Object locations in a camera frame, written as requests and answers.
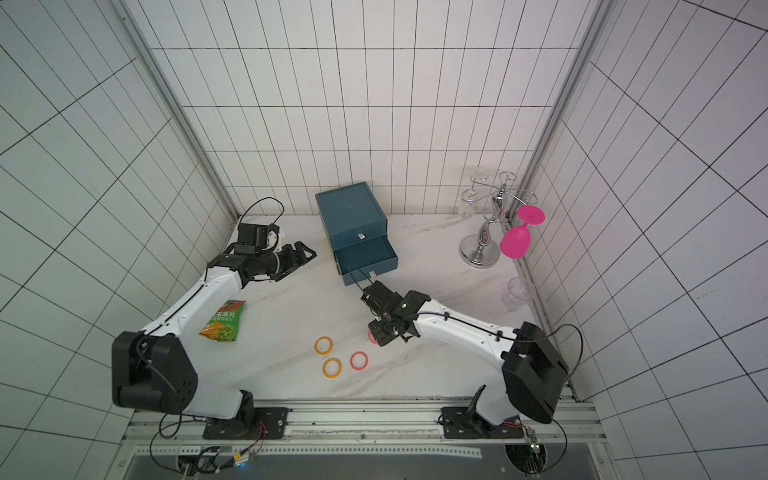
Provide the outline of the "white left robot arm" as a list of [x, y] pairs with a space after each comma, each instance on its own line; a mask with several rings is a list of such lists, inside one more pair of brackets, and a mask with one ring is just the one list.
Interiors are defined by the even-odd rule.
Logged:
[[112, 401], [121, 408], [250, 422], [252, 395], [198, 375], [186, 347], [224, 303], [250, 282], [278, 282], [317, 253], [303, 242], [259, 250], [232, 244], [172, 307], [112, 343]]

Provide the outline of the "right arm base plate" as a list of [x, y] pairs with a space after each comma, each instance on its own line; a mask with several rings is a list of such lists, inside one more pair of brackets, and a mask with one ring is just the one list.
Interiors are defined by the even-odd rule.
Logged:
[[437, 422], [443, 428], [443, 436], [453, 440], [522, 439], [521, 425], [494, 426], [468, 407], [443, 407]]

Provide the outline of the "teal drawer cabinet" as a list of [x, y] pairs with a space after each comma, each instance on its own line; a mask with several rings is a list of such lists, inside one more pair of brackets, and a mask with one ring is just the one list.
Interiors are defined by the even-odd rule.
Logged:
[[367, 183], [324, 191], [315, 200], [346, 286], [398, 267], [398, 256], [388, 238], [388, 219]]

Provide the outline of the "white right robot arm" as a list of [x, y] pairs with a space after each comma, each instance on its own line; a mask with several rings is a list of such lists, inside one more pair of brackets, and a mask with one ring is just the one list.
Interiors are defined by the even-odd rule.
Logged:
[[487, 323], [418, 291], [402, 296], [379, 281], [362, 290], [361, 301], [374, 314], [368, 329], [378, 345], [396, 338], [431, 339], [468, 352], [498, 371], [500, 378], [481, 388], [475, 404], [487, 423], [500, 425], [518, 415], [553, 422], [570, 368], [537, 325]]

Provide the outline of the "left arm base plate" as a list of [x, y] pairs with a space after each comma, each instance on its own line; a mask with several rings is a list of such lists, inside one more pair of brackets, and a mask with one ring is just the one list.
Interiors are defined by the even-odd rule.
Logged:
[[233, 419], [213, 419], [206, 422], [205, 440], [279, 440], [284, 437], [288, 408], [252, 408], [239, 412]]

